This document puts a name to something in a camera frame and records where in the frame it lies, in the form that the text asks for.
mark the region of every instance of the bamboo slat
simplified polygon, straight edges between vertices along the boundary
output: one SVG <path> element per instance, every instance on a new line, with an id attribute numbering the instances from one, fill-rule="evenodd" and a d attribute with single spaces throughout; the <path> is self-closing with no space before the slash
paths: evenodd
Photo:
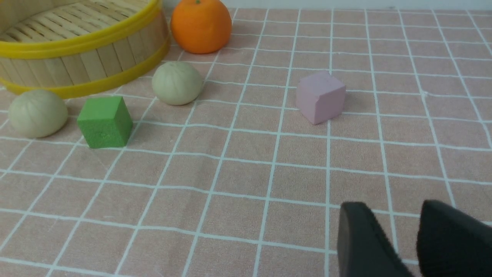
<path id="1" fill-rule="evenodd" d="M 50 42 L 97 32 L 125 20 L 146 0 L 3 0 L 0 41 Z M 162 13 L 140 31 L 87 52 L 44 60 L 0 57 L 0 78 L 21 86 L 62 87 L 105 79 L 152 56 L 168 33 Z"/>

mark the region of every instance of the green cube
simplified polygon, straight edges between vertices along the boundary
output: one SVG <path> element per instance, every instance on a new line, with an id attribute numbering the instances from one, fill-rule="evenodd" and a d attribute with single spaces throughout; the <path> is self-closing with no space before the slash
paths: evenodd
<path id="1" fill-rule="evenodd" d="M 77 125 L 90 148 L 124 147 L 133 121 L 123 97 L 113 96 L 87 99 Z"/>

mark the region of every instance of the pink cube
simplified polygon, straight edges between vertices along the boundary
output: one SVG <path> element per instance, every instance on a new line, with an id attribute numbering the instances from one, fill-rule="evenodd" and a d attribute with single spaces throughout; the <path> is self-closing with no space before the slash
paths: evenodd
<path id="1" fill-rule="evenodd" d="M 345 85 L 328 71 L 304 77 L 297 84 L 296 106 L 313 125 L 340 115 L 344 101 Z"/>

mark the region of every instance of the bamboo steamer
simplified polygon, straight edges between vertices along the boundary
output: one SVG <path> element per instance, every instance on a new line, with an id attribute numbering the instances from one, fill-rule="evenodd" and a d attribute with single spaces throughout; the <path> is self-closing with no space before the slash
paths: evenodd
<path id="1" fill-rule="evenodd" d="M 63 99 L 119 87 L 169 51 L 162 0 L 0 0 L 0 82 Z"/>

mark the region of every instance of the orange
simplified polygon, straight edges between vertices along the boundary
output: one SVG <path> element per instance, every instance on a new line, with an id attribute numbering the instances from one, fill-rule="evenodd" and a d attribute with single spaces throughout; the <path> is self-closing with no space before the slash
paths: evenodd
<path id="1" fill-rule="evenodd" d="M 181 0 L 171 16 L 171 32 L 186 52 L 216 52 L 229 42 L 231 15 L 220 0 Z"/>

